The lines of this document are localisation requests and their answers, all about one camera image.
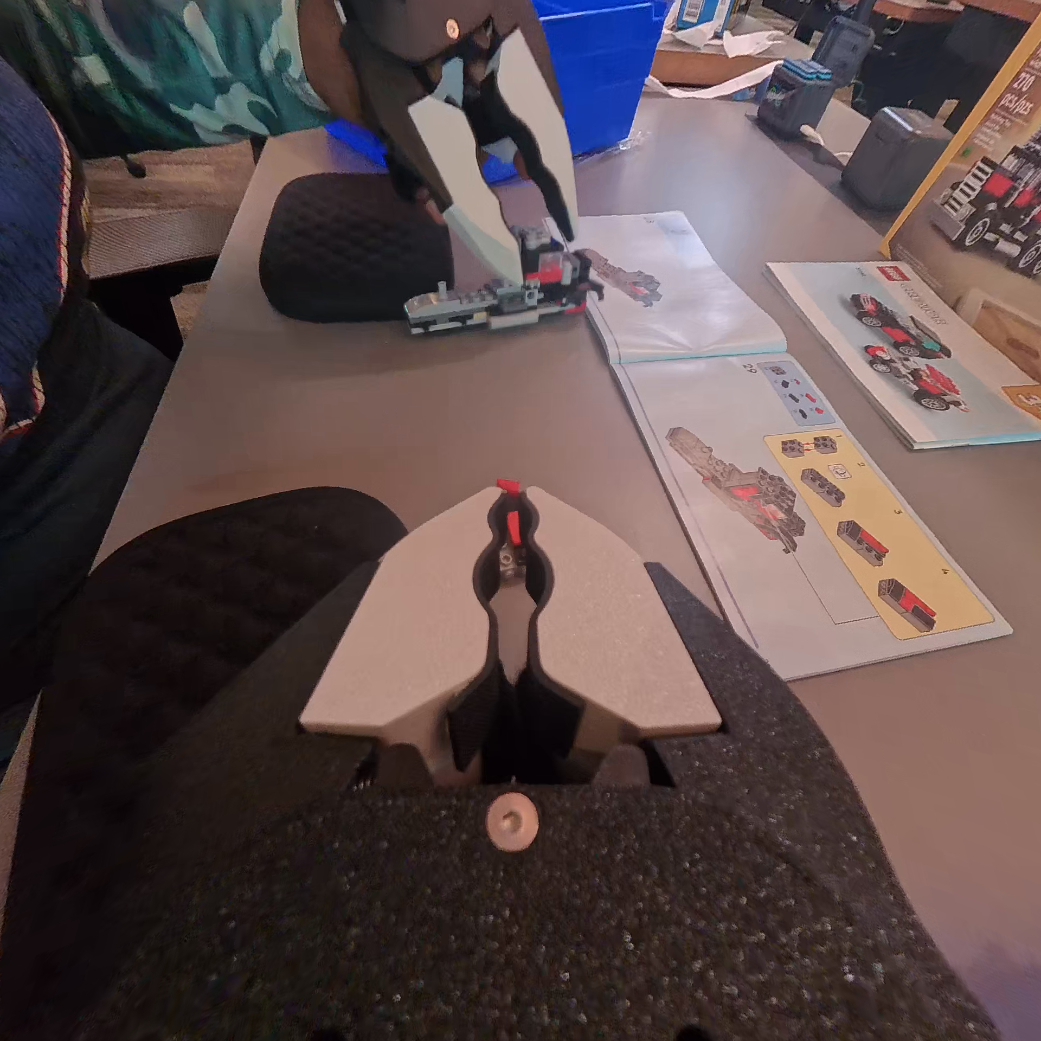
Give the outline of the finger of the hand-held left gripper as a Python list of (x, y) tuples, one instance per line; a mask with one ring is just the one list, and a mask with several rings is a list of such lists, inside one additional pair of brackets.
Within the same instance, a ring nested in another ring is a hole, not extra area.
[(507, 142), (565, 242), (575, 238), (578, 199), (573, 148), (549, 45), (535, 15), (492, 15), (480, 79), (488, 144)]
[(449, 229), (489, 272), (506, 282), (522, 282), (518, 244), (481, 173), (466, 115), (426, 96), (393, 107), (386, 130), (393, 160), (427, 192)]

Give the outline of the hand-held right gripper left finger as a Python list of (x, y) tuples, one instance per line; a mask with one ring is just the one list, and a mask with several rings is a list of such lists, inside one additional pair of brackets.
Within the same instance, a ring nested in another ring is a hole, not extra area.
[(299, 722), (418, 751), (439, 785), (478, 781), (500, 688), (504, 491), (484, 488), (379, 561)]

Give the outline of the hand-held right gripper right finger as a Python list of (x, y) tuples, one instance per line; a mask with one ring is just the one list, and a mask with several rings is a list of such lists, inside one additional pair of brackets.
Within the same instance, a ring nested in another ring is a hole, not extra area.
[(520, 778), (585, 781), (623, 746), (705, 736), (722, 713), (644, 560), (545, 490), (520, 496), (533, 604), (520, 670)]

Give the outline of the partly built toy brick model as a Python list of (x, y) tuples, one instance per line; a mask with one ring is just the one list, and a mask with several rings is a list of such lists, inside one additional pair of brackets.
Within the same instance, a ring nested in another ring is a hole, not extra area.
[(451, 291), (440, 282), (436, 291), (418, 294), (405, 302), (410, 332), (517, 328), (555, 314), (580, 314), (591, 294), (598, 300), (604, 298), (604, 285), (593, 277), (586, 252), (574, 251), (561, 242), (552, 221), (515, 226), (511, 232), (522, 258), (519, 283), (496, 279), (475, 291)]

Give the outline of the person's left forearm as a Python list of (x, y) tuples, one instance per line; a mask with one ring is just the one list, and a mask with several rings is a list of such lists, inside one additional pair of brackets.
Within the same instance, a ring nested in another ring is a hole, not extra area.
[(293, 1), (2, 2), (2, 55), (85, 159), (329, 122)]

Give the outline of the person's left hand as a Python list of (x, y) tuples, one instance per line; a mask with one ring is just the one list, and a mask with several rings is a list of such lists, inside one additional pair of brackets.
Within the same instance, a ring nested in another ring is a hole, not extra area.
[(300, 1), (298, 35), (307, 82), (335, 119), (372, 133), (379, 125), (363, 102), (358, 79), (340, 39), (345, 20), (338, 2)]

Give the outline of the blue plastic bin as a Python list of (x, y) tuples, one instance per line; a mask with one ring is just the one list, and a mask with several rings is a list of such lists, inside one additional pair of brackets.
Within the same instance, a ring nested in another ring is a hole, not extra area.
[[(421, 15), (463, 14), (491, 2), (418, 2)], [(560, 86), (564, 117), (576, 155), (613, 145), (629, 136), (644, 78), (663, 28), (667, 2), (528, 2), (542, 26)], [(386, 149), (375, 133), (338, 119), (326, 125), (327, 136), (387, 173)], [(517, 178), (512, 162), (481, 158), (481, 172), (492, 187)]]

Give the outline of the black wrist rest pad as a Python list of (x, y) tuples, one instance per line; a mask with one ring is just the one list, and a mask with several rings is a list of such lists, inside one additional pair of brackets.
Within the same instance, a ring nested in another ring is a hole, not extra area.
[(455, 285), (447, 227), (399, 197), (387, 175), (319, 173), (279, 192), (258, 278), (281, 316), (318, 324), (389, 322), (405, 303)]
[(91, 573), (62, 618), (25, 807), (85, 826), (277, 638), (407, 533), (383, 502), (334, 486), (169, 522)]

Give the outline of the wood edged grey table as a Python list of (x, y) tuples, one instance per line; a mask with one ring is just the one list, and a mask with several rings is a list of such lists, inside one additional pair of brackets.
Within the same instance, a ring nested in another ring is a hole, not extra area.
[(670, 87), (715, 87), (782, 59), (811, 59), (813, 48), (786, 35), (780, 44), (759, 56), (727, 59), (722, 55), (699, 54), (676, 45), (659, 44), (650, 76)]

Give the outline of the open instruction booklet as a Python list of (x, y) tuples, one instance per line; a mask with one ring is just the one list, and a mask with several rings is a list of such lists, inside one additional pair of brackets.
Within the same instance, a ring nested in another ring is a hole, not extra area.
[(875, 468), (686, 215), (583, 215), (596, 330), (725, 617), (785, 680), (1012, 626)]

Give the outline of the white crumpled paper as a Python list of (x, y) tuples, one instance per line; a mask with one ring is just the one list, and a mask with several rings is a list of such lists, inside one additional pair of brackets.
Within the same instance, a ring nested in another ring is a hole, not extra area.
[(742, 11), (741, 2), (734, 7), (731, 21), (722, 33), (712, 33), (709, 27), (675, 31), (672, 21), (678, 2), (672, 2), (665, 17), (660, 37), (663, 45), (676, 45), (681, 50), (693, 53), (722, 55), (727, 59), (735, 59), (765, 54), (786, 37), (783, 31), (768, 29), (755, 19), (751, 19)]

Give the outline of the dark grey case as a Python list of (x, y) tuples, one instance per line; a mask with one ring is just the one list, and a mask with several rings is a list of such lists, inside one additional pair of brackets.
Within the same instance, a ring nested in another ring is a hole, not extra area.
[(831, 82), (836, 87), (849, 85), (873, 44), (875, 33), (868, 24), (836, 16), (827, 25), (812, 60), (831, 72)]

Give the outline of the black power adapter box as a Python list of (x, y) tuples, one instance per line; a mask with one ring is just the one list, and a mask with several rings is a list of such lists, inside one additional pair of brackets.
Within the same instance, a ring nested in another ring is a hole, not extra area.
[(842, 187), (870, 210), (902, 210), (951, 141), (953, 133), (925, 112), (883, 107), (852, 151)]

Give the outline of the closed instruction booklet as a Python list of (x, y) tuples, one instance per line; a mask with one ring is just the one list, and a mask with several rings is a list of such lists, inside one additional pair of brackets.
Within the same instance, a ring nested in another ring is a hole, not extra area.
[(1040, 439), (1039, 325), (989, 300), (967, 320), (893, 262), (766, 274), (911, 449)]

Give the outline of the person's printed dark sweatshirt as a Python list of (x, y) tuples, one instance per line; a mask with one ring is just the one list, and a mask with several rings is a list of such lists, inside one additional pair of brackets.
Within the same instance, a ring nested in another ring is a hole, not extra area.
[(45, 684), (171, 361), (88, 298), (82, 166), (1, 64), (1, 705)]

